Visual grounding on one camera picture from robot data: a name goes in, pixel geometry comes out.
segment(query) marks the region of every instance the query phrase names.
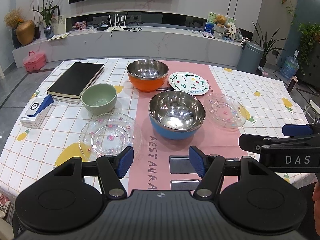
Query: gray tile floor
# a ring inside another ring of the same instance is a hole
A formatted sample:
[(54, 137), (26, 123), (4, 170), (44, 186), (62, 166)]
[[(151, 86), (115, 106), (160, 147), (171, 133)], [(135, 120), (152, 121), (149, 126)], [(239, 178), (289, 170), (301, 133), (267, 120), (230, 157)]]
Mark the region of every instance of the gray tile floor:
[[(49, 70), (56, 68), (61, 61), (49, 62), (42, 69)], [(282, 80), (288, 83), (279, 72), (264, 68), (268, 72), (268, 78)], [(26, 106), (27, 102), (44, 81), (51, 71), (39, 73), (27, 73), (24, 68), (13, 69), (5, 79), (0, 80), (0, 154), (4, 144), (11, 132), (11, 129)], [(314, 92), (306, 85), (297, 84), (292, 91), (292, 99), (304, 109), (309, 103), (310, 97)]]

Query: blue gripper pad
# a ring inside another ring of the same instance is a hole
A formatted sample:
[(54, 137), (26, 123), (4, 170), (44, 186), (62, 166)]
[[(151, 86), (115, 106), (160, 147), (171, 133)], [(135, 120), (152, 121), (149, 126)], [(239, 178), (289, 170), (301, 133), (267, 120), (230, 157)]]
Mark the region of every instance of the blue gripper pad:
[(204, 167), (204, 160), (205, 154), (201, 152), (198, 148), (193, 148), (192, 146), (189, 147), (189, 161), (192, 167), (195, 169), (196, 173), (200, 178), (203, 178), (206, 170)]
[(119, 161), (119, 166), (116, 169), (116, 174), (119, 179), (122, 179), (126, 175), (133, 162), (133, 148), (127, 147), (119, 155), (121, 156), (121, 159)]
[(285, 124), (282, 133), (284, 136), (302, 136), (313, 134), (313, 130), (306, 124)]

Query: blue vase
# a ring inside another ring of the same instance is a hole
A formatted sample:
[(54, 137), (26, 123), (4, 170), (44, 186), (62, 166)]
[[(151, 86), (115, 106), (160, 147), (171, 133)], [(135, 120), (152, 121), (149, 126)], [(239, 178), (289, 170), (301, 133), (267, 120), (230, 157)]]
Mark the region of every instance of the blue vase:
[(17, 35), (16, 35), (16, 28), (12, 29), (11, 31), (12, 34), (12, 43), (15, 49), (20, 48), (21, 47), (21, 43), (19, 42)]
[(44, 28), (44, 35), (47, 38), (47, 40), (51, 39), (54, 36), (53, 27), (52, 25), (47, 25)]

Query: blue bowl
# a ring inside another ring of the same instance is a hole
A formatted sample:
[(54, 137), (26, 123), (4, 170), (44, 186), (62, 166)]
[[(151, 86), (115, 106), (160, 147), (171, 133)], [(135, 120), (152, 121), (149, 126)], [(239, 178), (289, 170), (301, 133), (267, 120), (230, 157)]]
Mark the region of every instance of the blue bowl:
[(201, 127), (205, 110), (194, 96), (168, 90), (156, 94), (150, 100), (149, 117), (153, 128), (161, 136), (182, 140), (194, 135)]

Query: painted ceramic plate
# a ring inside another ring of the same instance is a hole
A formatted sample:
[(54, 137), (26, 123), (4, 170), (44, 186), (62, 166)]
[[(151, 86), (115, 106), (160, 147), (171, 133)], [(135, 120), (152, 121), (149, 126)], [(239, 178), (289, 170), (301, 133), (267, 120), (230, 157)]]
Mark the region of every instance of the painted ceramic plate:
[(168, 81), (175, 90), (187, 92), (193, 96), (203, 95), (209, 91), (208, 82), (190, 72), (175, 72), (169, 76)]

